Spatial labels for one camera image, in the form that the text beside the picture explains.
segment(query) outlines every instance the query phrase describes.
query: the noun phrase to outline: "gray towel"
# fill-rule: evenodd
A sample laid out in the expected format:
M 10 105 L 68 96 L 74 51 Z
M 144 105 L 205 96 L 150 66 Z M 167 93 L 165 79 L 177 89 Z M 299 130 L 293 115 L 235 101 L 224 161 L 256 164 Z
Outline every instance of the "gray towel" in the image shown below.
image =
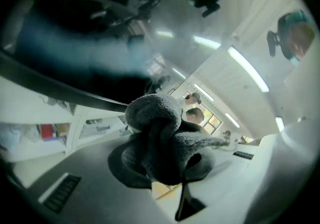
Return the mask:
M 182 107 L 169 95 L 138 98 L 127 107 L 125 118 L 142 132 L 145 147 L 138 154 L 147 176 L 166 185 L 203 179 L 214 164 L 213 151 L 206 146 L 229 144 L 186 121 Z

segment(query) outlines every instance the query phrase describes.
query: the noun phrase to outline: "white ceiling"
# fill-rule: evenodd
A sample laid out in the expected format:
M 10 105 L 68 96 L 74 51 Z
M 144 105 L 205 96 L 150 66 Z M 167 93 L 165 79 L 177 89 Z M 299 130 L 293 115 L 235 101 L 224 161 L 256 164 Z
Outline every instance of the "white ceiling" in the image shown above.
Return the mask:
M 269 56 L 266 36 L 268 30 L 277 30 L 280 16 L 306 8 L 301 0 L 220 0 L 220 5 L 218 12 L 203 19 L 201 10 L 191 7 L 188 0 L 162 0 L 152 13 L 150 27 L 172 31 L 175 38 L 158 40 L 157 48 L 169 59 L 174 51 L 178 59 L 171 62 L 179 63 L 185 72 L 200 65 L 194 76 L 228 105 L 256 139 L 275 133 L 275 116 L 283 117 L 287 124 L 296 121 L 299 113 L 284 87 L 294 66 L 279 51 Z M 214 51 L 198 45 L 193 35 L 219 41 L 222 46 Z M 230 45 L 258 71 L 269 93 L 262 94 L 227 54 Z

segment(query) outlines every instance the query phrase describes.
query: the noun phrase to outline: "curved black edge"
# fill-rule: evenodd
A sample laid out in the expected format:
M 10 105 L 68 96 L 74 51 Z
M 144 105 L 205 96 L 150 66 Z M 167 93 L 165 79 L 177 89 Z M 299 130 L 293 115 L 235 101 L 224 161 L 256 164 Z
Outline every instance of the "curved black edge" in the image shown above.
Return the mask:
M 46 77 L 0 51 L 0 75 L 18 85 L 46 96 L 86 107 L 125 112 L 127 105 L 81 91 L 60 81 Z

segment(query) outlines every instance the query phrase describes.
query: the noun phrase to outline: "red book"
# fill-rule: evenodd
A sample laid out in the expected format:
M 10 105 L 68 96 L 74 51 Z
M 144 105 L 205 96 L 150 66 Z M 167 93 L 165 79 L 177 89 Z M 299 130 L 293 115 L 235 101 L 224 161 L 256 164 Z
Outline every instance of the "red book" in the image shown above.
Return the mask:
M 41 125 L 41 137 L 42 139 L 52 138 L 54 136 L 52 125 Z

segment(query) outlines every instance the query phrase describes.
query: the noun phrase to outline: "ceiling light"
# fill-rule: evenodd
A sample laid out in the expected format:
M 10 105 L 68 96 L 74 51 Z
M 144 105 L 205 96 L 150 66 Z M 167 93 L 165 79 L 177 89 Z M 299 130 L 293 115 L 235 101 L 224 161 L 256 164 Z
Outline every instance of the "ceiling light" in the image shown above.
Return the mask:
M 282 132 L 285 128 L 284 121 L 280 117 L 275 118 L 276 124 L 278 125 L 279 131 Z
M 199 89 L 207 98 L 209 98 L 212 102 L 214 101 L 214 99 L 207 93 L 205 92 L 201 87 L 199 87 L 197 84 L 194 84 L 194 86 Z
M 261 78 L 259 73 L 253 68 L 253 66 L 234 48 L 229 47 L 227 50 L 228 54 L 242 66 L 243 69 L 250 75 L 250 77 L 258 85 L 262 93 L 269 92 L 269 88 L 265 81 Z
M 225 114 L 227 118 L 229 118 L 231 120 L 231 122 L 238 128 L 240 128 L 240 125 L 236 122 L 236 120 L 234 120 L 234 118 L 232 116 L 230 116 L 229 113 Z
M 221 46 L 220 43 L 215 42 L 215 41 L 210 40 L 210 39 L 206 39 L 206 38 L 202 38 L 202 37 L 198 37 L 198 36 L 193 36 L 193 39 L 195 40 L 196 43 L 199 43 L 199 44 L 204 45 L 204 46 L 211 47 L 213 49 L 218 49 Z
M 186 78 L 182 73 L 180 73 L 179 71 L 177 71 L 176 69 L 172 68 L 172 70 L 174 70 L 175 73 L 179 74 L 182 78 Z
M 170 37 L 170 38 L 174 37 L 173 33 L 170 31 L 157 30 L 156 32 L 157 32 L 157 34 L 159 34 L 161 36 L 166 36 L 166 37 Z

